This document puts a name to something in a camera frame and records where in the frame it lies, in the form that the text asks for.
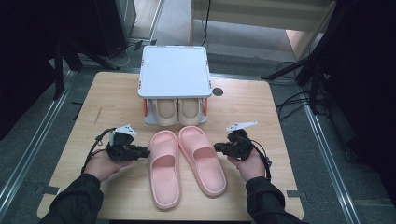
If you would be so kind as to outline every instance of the black sleeve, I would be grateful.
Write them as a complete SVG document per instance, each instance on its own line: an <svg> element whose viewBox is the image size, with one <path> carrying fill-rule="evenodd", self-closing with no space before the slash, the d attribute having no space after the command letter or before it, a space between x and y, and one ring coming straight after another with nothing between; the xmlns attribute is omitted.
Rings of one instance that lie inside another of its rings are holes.
<svg viewBox="0 0 396 224"><path fill-rule="evenodd" d="M39 224L95 223L102 203L99 180L93 175L84 174L55 198Z"/></svg>
<svg viewBox="0 0 396 224"><path fill-rule="evenodd" d="M246 188L247 211L256 223L304 223L285 211L282 192L264 177L250 179Z"/></svg>

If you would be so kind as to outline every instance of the hand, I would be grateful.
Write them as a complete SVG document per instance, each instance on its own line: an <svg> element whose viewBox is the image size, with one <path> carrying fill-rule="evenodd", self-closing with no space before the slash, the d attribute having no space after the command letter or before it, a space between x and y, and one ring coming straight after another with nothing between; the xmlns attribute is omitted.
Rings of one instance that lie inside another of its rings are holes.
<svg viewBox="0 0 396 224"><path fill-rule="evenodd" d="M120 171L121 168L129 166L132 161L113 161L105 150L93 155L85 167L84 174L94 175L100 182L107 180L113 174Z"/></svg>
<svg viewBox="0 0 396 224"><path fill-rule="evenodd" d="M242 178L248 182L249 179L258 176L265 176L265 167L260 158L260 154L253 149L247 159L241 161L234 157L227 157L227 160L236 166Z"/></svg>

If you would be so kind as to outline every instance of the beige slipper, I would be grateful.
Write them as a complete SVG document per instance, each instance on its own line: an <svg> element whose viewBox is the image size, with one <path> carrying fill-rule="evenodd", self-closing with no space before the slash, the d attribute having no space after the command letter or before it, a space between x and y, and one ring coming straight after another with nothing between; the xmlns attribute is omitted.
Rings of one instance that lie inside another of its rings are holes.
<svg viewBox="0 0 396 224"><path fill-rule="evenodd" d="M170 126L177 123L176 99L152 100L155 107L155 119L160 126Z"/></svg>
<svg viewBox="0 0 396 224"><path fill-rule="evenodd" d="M202 118L202 100L188 98L178 100L178 121L181 125L198 125Z"/></svg>

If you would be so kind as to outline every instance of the slipper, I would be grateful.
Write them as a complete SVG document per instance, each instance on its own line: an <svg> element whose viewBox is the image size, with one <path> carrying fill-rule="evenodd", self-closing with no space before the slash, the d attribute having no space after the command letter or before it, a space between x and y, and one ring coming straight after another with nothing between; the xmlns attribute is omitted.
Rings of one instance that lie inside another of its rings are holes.
<svg viewBox="0 0 396 224"><path fill-rule="evenodd" d="M202 100L199 98L178 99L178 121L181 125L198 125L202 117Z"/></svg>
<svg viewBox="0 0 396 224"><path fill-rule="evenodd" d="M170 126L177 123L176 99L152 100L155 119L160 126Z"/></svg>
<svg viewBox="0 0 396 224"><path fill-rule="evenodd" d="M148 146L148 171L152 198L160 209L180 202L177 137L171 131L156 133Z"/></svg>
<svg viewBox="0 0 396 224"><path fill-rule="evenodd" d="M204 131L187 126L178 133L178 144L194 172L201 190L208 196L220 196L226 189L226 180L213 144Z"/></svg>

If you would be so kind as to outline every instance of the shoe rack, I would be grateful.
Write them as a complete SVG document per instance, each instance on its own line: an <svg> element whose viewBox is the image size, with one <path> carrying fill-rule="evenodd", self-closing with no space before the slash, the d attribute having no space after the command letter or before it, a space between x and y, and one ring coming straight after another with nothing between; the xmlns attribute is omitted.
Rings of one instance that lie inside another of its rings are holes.
<svg viewBox="0 0 396 224"><path fill-rule="evenodd" d="M143 98L147 124L157 124L154 99L199 98L202 100L201 123L206 122L207 97L212 94L212 88L205 48L146 46L138 94Z"/></svg>

